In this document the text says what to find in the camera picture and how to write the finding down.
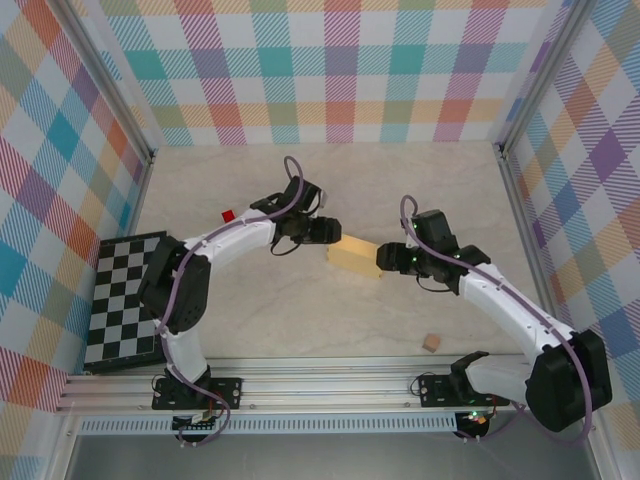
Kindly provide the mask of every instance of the plaid fabric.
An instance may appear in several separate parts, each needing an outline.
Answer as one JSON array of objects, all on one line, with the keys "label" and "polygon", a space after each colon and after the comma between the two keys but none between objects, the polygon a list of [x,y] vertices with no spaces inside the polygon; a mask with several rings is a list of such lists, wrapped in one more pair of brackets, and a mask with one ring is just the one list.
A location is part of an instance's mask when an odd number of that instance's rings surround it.
[{"label": "plaid fabric", "polygon": [[100,5],[164,140],[236,145],[486,139],[547,3]]},{"label": "plaid fabric", "polygon": [[638,25],[640,1],[598,3],[514,161],[562,319],[605,339],[628,478],[640,474]]},{"label": "plaid fabric", "polygon": [[505,138],[509,133],[509,130],[511,130],[513,121],[515,120],[516,116],[520,112],[520,108],[522,107],[522,102],[524,102],[525,98],[527,98],[527,96],[529,95],[529,92],[531,91],[531,88],[533,87],[538,77],[540,68],[542,67],[542,65],[544,65],[544,62],[546,61],[547,56],[549,55],[551,45],[553,45],[553,42],[556,41],[556,39],[558,38],[558,35],[562,31],[562,27],[564,26],[567,20],[567,17],[569,16],[569,12],[571,11],[571,7],[573,6],[574,3],[575,3],[575,0],[563,0],[562,6],[560,7],[560,10],[558,10],[556,18],[553,20],[553,24],[551,25],[551,28],[547,32],[547,36],[545,37],[544,42],[542,42],[542,47],[540,47],[540,50],[536,55],[536,59],[531,64],[531,68],[527,73],[526,80],[522,84],[522,87],[520,87],[518,96],[515,102],[513,102],[513,105],[511,106],[511,110],[509,110],[509,114],[507,115],[507,120],[505,121],[504,126],[502,127],[502,130],[498,135],[497,143],[503,143],[505,141]]},{"label": "plaid fabric", "polygon": [[142,162],[45,1],[0,7],[0,478],[30,479]]}]

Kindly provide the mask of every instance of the purple cable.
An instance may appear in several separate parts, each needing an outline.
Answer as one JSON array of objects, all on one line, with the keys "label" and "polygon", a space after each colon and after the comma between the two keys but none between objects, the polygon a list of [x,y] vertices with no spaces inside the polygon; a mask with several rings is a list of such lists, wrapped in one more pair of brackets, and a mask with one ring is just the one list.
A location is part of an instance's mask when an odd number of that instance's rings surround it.
[{"label": "purple cable", "polygon": [[180,286],[180,280],[182,279],[182,275],[184,275],[184,270],[187,267],[187,263],[189,263],[189,260],[191,260],[191,257],[195,255],[195,253],[200,249],[200,247],[202,247],[202,244],[204,242],[209,242],[213,240],[215,237],[217,237],[218,235],[220,235],[221,233],[231,230],[232,228],[237,227],[239,225],[263,222],[265,220],[271,220],[272,218],[279,217],[280,215],[287,213],[289,210],[291,210],[295,206],[296,203],[298,203],[298,200],[300,200],[300,197],[302,196],[302,190],[304,188],[302,167],[300,166],[300,164],[295,158],[291,156],[284,157],[284,168],[287,172],[287,176],[289,177],[289,179],[293,178],[293,176],[291,175],[291,171],[289,169],[289,165],[287,162],[291,162],[295,165],[296,170],[298,170],[298,176],[300,177],[298,190],[296,191],[296,195],[295,197],[293,197],[293,200],[291,200],[291,202],[286,207],[278,210],[277,212],[270,213],[268,215],[263,215],[261,217],[245,219],[244,221],[237,220],[235,222],[227,223],[221,226],[220,228],[218,228],[217,230],[214,230],[209,235],[207,235],[202,240],[200,240],[198,243],[196,243],[191,248],[191,250],[189,250],[187,254],[184,256],[184,258],[180,262],[180,265],[178,266],[178,270],[176,270],[173,286],[171,287],[171,293],[169,294],[169,301],[167,302],[167,308],[164,311],[164,315],[162,316],[162,320],[160,321],[160,324],[156,327],[156,330],[155,330],[156,335],[160,334],[160,332],[163,331],[163,329],[166,327],[167,323],[169,322],[169,317],[171,317],[171,313],[173,312],[173,307],[175,306],[175,303],[176,303],[176,297],[178,295],[178,287]]},{"label": "purple cable", "polygon": [[296,205],[296,203],[298,203],[298,200],[300,200],[300,197],[302,196],[302,191],[304,189],[304,177],[303,177],[303,174],[302,174],[302,167],[300,166],[300,163],[298,163],[298,161],[295,158],[293,158],[291,156],[284,157],[284,168],[285,168],[285,171],[287,172],[287,176],[289,177],[289,180],[291,180],[293,178],[293,175],[291,174],[291,170],[289,168],[288,162],[293,163],[293,165],[296,167],[296,170],[298,170],[298,176],[300,177],[300,183],[298,184],[298,190],[296,191],[296,194],[293,197],[293,200],[291,200],[291,202],[289,202],[289,204],[286,207],[281,208],[277,212],[270,213],[268,215],[263,215],[263,216],[255,217],[255,218],[249,218],[249,219],[245,219],[244,221],[243,220],[238,220],[236,222],[231,222],[231,223],[227,223],[226,225],[223,225],[222,227],[220,227],[217,230],[211,232],[209,235],[207,235],[202,240],[200,240],[198,243],[196,243],[191,248],[191,250],[189,250],[187,252],[185,257],[182,259],[182,262],[180,262],[178,270],[176,271],[176,275],[175,275],[175,278],[174,278],[174,281],[173,281],[173,286],[171,287],[171,294],[169,295],[169,301],[167,302],[167,308],[164,311],[164,315],[162,316],[162,320],[160,321],[160,324],[156,328],[155,333],[160,335],[160,338],[161,338],[161,341],[162,341],[162,350],[164,351],[164,355],[165,355],[165,357],[167,359],[167,366],[170,368],[171,373],[178,380],[180,380],[182,383],[187,385],[192,390],[195,390],[196,392],[201,393],[202,395],[205,395],[205,396],[211,398],[215,402],[218,402],[220,405],[222,405],[222,407],[224,408],[224,410],[226,412],[226,417],[224,419],[223,424],[220,426],[220,428],[218,428],[218,430],[216,430],[211,435],[208,435],[204,440],[202,440],[200,442],[186,442],[182,438],[182,429],[180,429],[178,431],[178,438],[180,439],[180,441],[183,442],[182,443],[183,445],[190,445],[193,448],[201,447],[203,445],[206,445],[207,443],[211,443],[216,438],[218,438],[222,434],[224,429],[227,428],[227,426],[229,425],[229,421],[231,420],[231,407],[229,407],[229,404],[224,400],[224,398],[220,397],[219,395],[216,395],[213,392],[209,392],[208,390],[205,390],[204,388],[199,387],[195,383],[190,382],[176,368],[173,368],[174,367],[173,357],[171,356],[171,352],[169,351],[169,345],[168,345],[167,339],[166,339],[166,332],[167,332],[167,322],[169,321],[169,317],[171,317],[171,313],[173,312],[173,307],[175,306],[176,295],[177,295],[177,292],[178,292],[178,287],[180,286],[180,280],[182,279],[182,275],[184,274],[184,270],[186,268],[187,263],[189,262],[189,259],[200,249],[200,247],[202,246],[202,244],[204,242],[211,241],[212,239],[214,239],[215,237],[217,237],[221,233],[224,233],[224,232],[226,232],[226,231],[230,230],[231,228],[236,227],[238,225],[244,225],[244,224],[250,224],[250,223],[256,223],[256,222],[263,222],[265,220],[271,220],[272,218],[279,217],[280,215],[283,215],[283,214],[287,213],[289,210],[291,210]]},{"label": "purple cable", "polygon": [[[470,272],[473,272],[473,273],[475,273],[477,275],[480,275],[481,277],[483,277],[484,279],[488,280],[489,282],[491,282],[492,284],[496,285],[497,287],[500,287],[502,290],[504,290],[507,293],[507,295],[509,295],[511,298],[513,298],[522,308],[524,308],[527,312],[529,312],[531,315],[533,315],[533,317],[536,320],[538,320],[545,328],[547,328],[553,334],[553,336],[558,339],[560,344],[567,351],[567,353],[569,355],[569,358],[571,358],[571,361],[573,362],[574,366],[576,367],[576,371],[578,372],[578,377],[580,378],[580,384],[582,386],[582,391],[584,393],[585,418],[584,418],[584,426],[582,428],[582,431],[580,432],[580,434],[574,440],[566,441],[566,440],[561,440],[561,439],[559,439],[559,438],[557,438],[555,436],[552,436],[538,422],[535,422],[535,424],[540,429],[542,429],[547,436],[550,436],[550,438],[552,438],[554,441],[556,441],[557,443],[560,443],[562,445],[574,446],[574,445],[579,445],[579,444],[582,444],[583,442],[585,442],[587,437],[589,436],[589,432],[591,431],[591,426],[593,424],[593,400],[591,398],[591,390],[589,388],[589,381],[587,379],[587,374],[584,371],[584,367],[582,366],[582,363],[580,363],[580,359],[578,358],[576,353],[573,351],[573,348],[571,348],[571,345],[569,345],[569,342],[562,335],[560,335],[560,333],[558,333],[558,331],[553,327],[553,325],[543,315],[541,315],[535,308],[533,308],[529,304],[529,302],[525,298],[522,297],[522,295],[518,294],[516,291],[514,291],[510,287],[508,287],[506,285],[502,285],[501,284],[502,282],[500,282],[500,280],[498,280],[497,278],[493,277],[492,275],[490,275],[490,274],[488,274],[488,273],[486,273],[486,272],[474,267],[473,265],[470,265],[470,264],[468,264],[466,262],[463,262],[461,260],[449,257],[447,255],[443,255],[443,254],[441,254],[439,252],[436,252],[435,250],[433,250],[432,248],[428,247],[427,245],[425,245],[418,238],[418,236],[416,235],[415,231],[413,230],[410,222],[407,219],[407,214],[405,213],[405,210],[404,210],[404,206],[405,206],[405,203],[407,201],[411,202],[411,204],[413,205],[413,214],[412,215],[415,215],[418,212],[418,202],[416,202],[415,198],[413,198],[411,195],[405,195],[404,197],[402,197],[402,200],[400,201],[400,218],[401,218],[401,221],[402,221],[402,226],[404,227],[404,229],[407,232],[407,234],[413,239],[413,241],[415,241],[420,246],[420,248],[422,248],[424,251],[426,251],[429,255],[432,255],[432,256],[440,259],[440,260],[443,260],[445,262],[451,263],[453,265],[457,265],[459,267],[465,268],[465,269],[469,270]],[[520,407],[518,405],[518,406],[516,406],[516,410],[518,411],[518,413],[523,413],[524,407]],[[494,435],[502,432],[507,426],[501,428],[497,432],[494,432]]]}]

